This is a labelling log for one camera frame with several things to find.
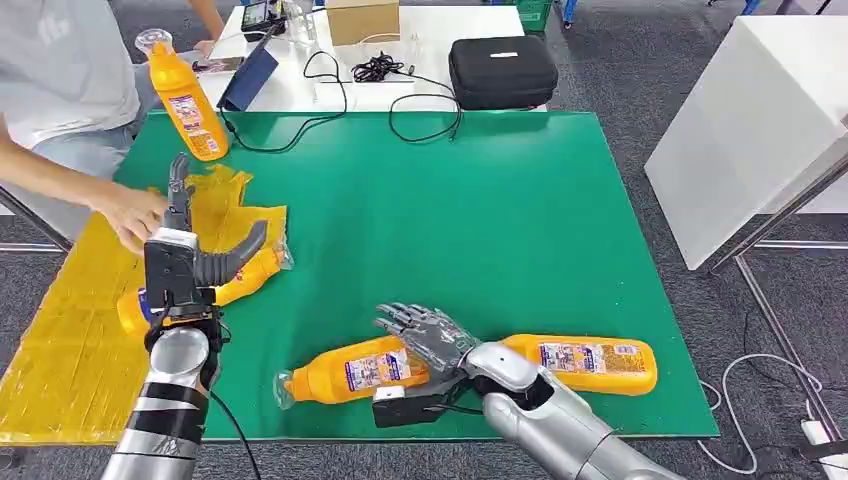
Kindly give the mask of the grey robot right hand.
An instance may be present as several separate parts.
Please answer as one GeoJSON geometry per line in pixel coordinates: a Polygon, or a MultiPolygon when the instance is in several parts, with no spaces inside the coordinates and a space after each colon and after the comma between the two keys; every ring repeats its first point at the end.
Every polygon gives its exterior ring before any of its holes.
{"type": "Polygon", "coordinates": [[[438,374],[451,375],[462,368],[469,352],[481,341],[449,315],[434,308],[399,302],[380,304],[374,324],[397,337],[404,347],[438,374]]]}

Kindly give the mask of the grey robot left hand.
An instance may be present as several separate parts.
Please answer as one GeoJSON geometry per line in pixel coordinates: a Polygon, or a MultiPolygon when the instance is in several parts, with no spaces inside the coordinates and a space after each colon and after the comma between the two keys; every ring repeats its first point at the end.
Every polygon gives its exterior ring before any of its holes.
{"type": "MultiPolygon", "coordinates": [[[[188,159],[178,153],[171,162],[167,188],[168,209],[164,213],[162,226],[176,230],[188,238],[193,234],[190,200],[193,190],[186,186],[188,159]]],[[[222,286],[233,280],[238,272],[261,249],[267,235],[267,222],[256,221],[247,236],[225,253],[202,251],[198,240],[189,241],[191,272],[199,287],[222,286]]]]}

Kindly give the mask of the person's right hand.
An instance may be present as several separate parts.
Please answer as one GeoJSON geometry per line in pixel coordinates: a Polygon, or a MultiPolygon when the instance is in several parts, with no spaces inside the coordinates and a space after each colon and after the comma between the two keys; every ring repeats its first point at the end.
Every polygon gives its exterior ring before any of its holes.
{"type": "Polygon", "coordinates": [[[132,253],[141,255],[143,244],[162,225],[166,199],[154,192],[110,184],[91,203],[102,214],[120,242],[132,253]]]}

